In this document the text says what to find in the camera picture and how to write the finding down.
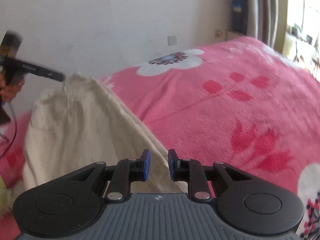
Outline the left hand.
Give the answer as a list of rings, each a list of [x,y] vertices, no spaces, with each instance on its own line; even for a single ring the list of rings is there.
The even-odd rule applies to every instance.
[[[11,102],[16,95],[21,91],[23,85],[25,84],[25,79],[22,79],[16,85],[6,85],[4,75],[0,75],[0,87],[1,87],[1,100],[3,102]]]

